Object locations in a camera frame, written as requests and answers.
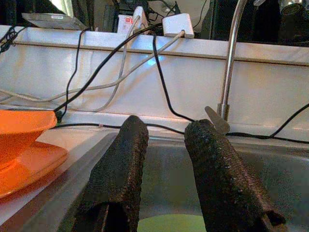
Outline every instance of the black cable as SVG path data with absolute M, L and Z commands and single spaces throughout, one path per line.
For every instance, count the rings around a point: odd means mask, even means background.
M 168 3 L 164 0 L 148 0 L 148 1 L 160 1 L 162 3 L 164 3 L 169 9 L 170 9 L 170 6 L 168 5 Z
M 178 134 L 184 134 L 184 132 L 182 132 L 182 131 L 175 130 L 175 129 L 172 129 L 170 127 L 166 127 L 166 126 L 162 126 L 162 125 L 158 125 L 158 124 L 146 123 L 146 126 L 147 127 L 159 127 L 159 128 L 163 128 L 163 129 L 166 129 L 166 130 L 178 133 Z
M 0 43 L 2 43 L 5 40 L 5 42 L 3 44 L 1 44 L 1 46 L 0 46 L 0 55 L 1 55 L 1 53 L 9 50 L 11 45 L 13 45 L 13 42 L 16 39 L 16 37 L 18 36 L 18 34 L 20 32 L 22 32 L 24 29 L 27 28 L 27 27 L 24 27 L 20 31 L 16 32 L 15 27 L 16 26 L 11 26 L 8 29 L 8 31 L 5 33 L 5 35 L 0 39 Z
M 161 16 L 162 18 L 164 18 L 163 15 L 161 15 L 161 14 L 159 14 L 158 12 L 154 11 L 153 8 L 149 7 L 149 9 L 151 10 L 149 13 L 151 13 L 151 14 L 156 14 L 157 16 Z
M 229 136 L 238 136 L 238 137 L 248 137 L 248 138 L 256 138 L 256 139 L 277 139 L 277 140 L 284 140 L 284 141 L 289 141 L 289 142 L 294 142 L 294 143 L 302 143 L 302 144 L 309 144 L 308 141 L 302 141 L 302 140 L 295 140 L 295 139 L 287 139 L 287 138 L 281 138 L 281 137 L 276 137 L 276 135 L 285 128 L 289 122 L 291 122 L 297 115 L 299 115 L 301 112 L 306 110 L 309 107 L 309 103 L 304 105 L 302 108 L 297 110 L 292 116 L 288 118 L 288 120 L 285 121 L 274 133 L 271 135 L 257 135 L 257 134 L 248 134 L 248 133 L 242 133 L 242 132 L 232 132 L 232 133 L 227 133 L 226 135 Z
M 288 118 L 288 120 L 285 121 L 285 123 L 282 124 L 282 126 L 279 127 L 278 130 L 276 130 L 273 134 L 271 134 L 270 137 L 276 136 L 290 121 L 292 121 L 298 114 L 306 110 L 308 107 L 309 107 L 309 103 L 304 105 L 299 110 L 297 110 L 291 117 Z
M 82 41 L 82 35 L 86 32 L 90 30 L 90 28 L 87 28 L 85 30 L 82 30 L 81 33 L 79 34 L 79 39 L 78 39 L 78 45 L 77 45 L 77 50 L 76 50 L 76 58 L 75 58 L 75 70 L 72 74 L 72 76 L 70 77 L 69 81 L 68 81 L 68 84 L 67 84 L 67 89 L 66 89 L 66 101 L 68 101 L 69 99 L 69 87 L 70 87 L 70 84 L 71 84 L 71 81 L 73 79 L 73 77 L 75 76 L 75 74 L 77 73 L 77 69 L 78 69 L 78 55 L 79 55 L 79 50 L 81 48 L 81 41 Z M 63 118 L 63 116 L 66 114 L 67 112 L 67 109 L 68 109 L 68 105 L 66 104 L 65 106 L 65 109 L 64 109 L 64 112 L 61 116 L 61 118 Z
M 294 142 L 299 144 L 309 144 L 309 141 L 303 141 L 303 140 L 295 140 L 295 139 L 287 139 L 287 138 L 281 138 L 281 137 L 270 137 L 268 135 L 256 135 L 256 134 L 248 134 L 248 133 L 242 133 L 242 132 L 231 132 L 227 133 L 227 136 L 237 136 L 237 137 L 246 137 L 246 138 L 254 138 L 254 139 L 277 139 L 277 140 L 284 140 L 288 142 Z
M 176 6 L 177 6 L 177 2 L 175 1 L 175 5 L 174 5 L 174 6 L 170 9 L 170 11 L 166 14 L 166 17 L 169 16 L 169 14 L 170 14 L 171 12 L 175 13 L 175 12 L 174 12 L 174 9 L 175 9 Z
M 57 125 L 57 126 L 53 127 L 52 129 L 63 128 L 63 127 L 78 127 L 78 126 L 94 126 L 94 127 L 99 127 L 100 124 L 98 124 L 98 123 L 70 123 L 70 124 Z
M 158 51 L 157 51 L 157 48 L 156 48 L 156 36 L 154 35 L 154 39 L 153 39 L 153 49 L 154 49 L 154 57 L 155 57 L 155 61 L 156 61 L 156 64 L 158 66 L 158 70 L 159 70 L 159 73 L 160 73 L 160 78 L 161 78 L 161 82 L 162 82 L 162 85 L 163 85 L 163 89 L 164 89 L 164 93 L 165 93 L 165 97 L 166 97 L 166 100 L 168 102 L 168 105 L 169 105 L 169 110 L 176 116 L 178 117 L 182 117 L 184 119 L 187 119 L 188 121 L 190 122 L 194 122 L 193 119 L 187 117 L 187 116 L 184 116 L 184 115 L 181 115 L 179 113 L 177 113 L 176 111 L 174 111 L 171 103 L 170 103 L 170 99 L 169 99 L 169 93 L 168 93 L 168 90 L 166 88 L 166 85 L 165 85 L 165 81 L 164 81 L 164 76 L 163 76 L 163 72 L 162 72 L 162 69 L 161 69 L 161 65 L 160 65 L 160 61 L 159 61 L 159 57 L 158 57 Z
M 202 10 L 201 10 L 201 14 L 199 15 L 199 20 L 198 20 L 198 22 L 195 24 L 195 26 L 193 27 L 193 29 L 196 28 L 196 27 L 199 25 L 199 23 L 201 22 L 201 20 L 202 20 L 203 10 L 204 10 L 204 7 L 205 7 L 206 2 L 207 2 L 207 0 L 204 1 L 203 7 L 202 7 Z
M 62 103 L 59 107 L 57 107 L 54 112 L 59 111 L 62 107 L 66 106 L 67 104 L 69 104 L 70 102 L 72 102 L 73 100 L 75 100 L 76 98 L 78 98 L 87 88 L 88 86 L 92 83 L 92 81 L 96 78 L 98 72 L 101 70 L 101 68 L 112 58 L 112 56 L 119 51 L 120 48 L 122 48 L 126 43 L 128 43 L 129 41 L 131 41 L 133 38 L 135 38 L 136 36 L 143 34 L 146 31 L 149 31 L 153 28 L 156 28 L 158 26 L 161 26 L 162 23 L 159 24 L 155 24 L 153 26 L 150 26 L 148 28 L 139 30 L 138 32 L 136 32 L 135 34 L 131 35 L 130 37 L 128 37 L 126 40 L 124 40 L 121 44 L 119 44 L 111 53 L 109 53 L 109 55 L 99 64 L 99 66 L 96 68 L 96 70 L 94 71 L 94 73 L 91 75 L 91 77 L 89 78 L 89 80 L 86 82 L 86 84 L 70 99 L 68 99 L 67 101 L 65 101 L 64 103 Z
M 94 126 L 94 127 L 105 127 L 105 128 L 113 128 L 113 129 L 120 129 L 120 126 L 111 126 L 111 125 L 105 125 L 105 124 L 99 124 L 99 123 L 70 123 L 70 124 L 62 124 L 62 125 L 57 125 L 53 129 L 57 128 L 64 128 L 64 127 L 78 127 L 78 126 Z M 153 123 L 146 123 L 147 127 L 158 127 L 158 128 L 163 128 L 178 134 L 184 134 L 184 132 L 181 132 L 179 130 L 175 130 L 170 127 L 158 125 L 158 124 L 153 124 Z

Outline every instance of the faucet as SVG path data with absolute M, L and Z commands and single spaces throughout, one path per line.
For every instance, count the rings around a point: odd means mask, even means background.
M 227 58 L 226 58 L 226 63 L 225 63 L 225 74 L 224 74 L 222 90 L 221 90 L 221 99 L 220 99 L 220 103 L 218 104 L 218 108 L 217 108 L 217 114 L 225 121 L 227 121 L 228 119 L 228 112 L 230 108 L 230 105 L 228 104 L 228 96 L 229 96 L 230 87 L 231 87 L 237 34 L 238 34 L 241 16 L 245 9 L 245 5 L 247 1 L 248 0 L 238 0 L 236 9 L 233 15 L 233 19 L 232 19 L 232 25 L 231 25 L 230 36 L 229 36 L 229 41 L 228 41 Z M 253 4 L 255 6 L 260 6 L 265 1 L 266 0 L 255 0 Z M 278 0 L 278 3 L 280 5 L 281 14 L 282 15 L 295 14 L 301 8 L 302 2 L 303 0 Z
M 230 36 L 228 40 L 228 49 L 227 49 L 227 58 L 225 62 L 225 73 L 223 78 L 222 90 L 221 90 L 221 99 L 218 104 L 217 114 L 221 116 L 225 121 L 228 119 L 228 112 L 230 105 L 228 104 L 228 96 L 231 87 L 232 81 L 232 71 L 234 65 L 234 55 L 236 48 L 236 40 L 239 29 L 239 24 L 243 10 L 248 0 L 238 0 L 236 9 L 232 19 L 232 25 L 230 30 Z

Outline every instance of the orange bowl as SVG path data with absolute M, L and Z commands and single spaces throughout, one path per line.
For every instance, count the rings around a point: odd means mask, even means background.
M 0 170 L 56 124 L 53 111 L 0 110 Z

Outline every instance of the black device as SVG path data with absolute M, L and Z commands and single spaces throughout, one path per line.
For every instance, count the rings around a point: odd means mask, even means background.
M 147 0 L 113 0 L 113 5 L 106 5 L 103 19 L 103 31 L 117 32 L 118 15 L 133 15 L 136 7 L 142 6 L 148 18 Z
M 211 0 L 201 31 L 201 39 L 229 39 L 238 0 Z M 309 0 L 289 4 L 285 0 L 266 0 L 254 6 L 248 0 L 239 26 L 238 41 L 309 46 Z

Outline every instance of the orange plate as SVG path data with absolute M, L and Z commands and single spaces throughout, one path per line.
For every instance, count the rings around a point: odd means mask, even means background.
M 0 198 L 32 184 L 61 165 L 67 157 L 66 149 L 34 142 L 12 165 L 0 170 Z
M 56 124 L 53 111 L 0 110 L 0 170 Z

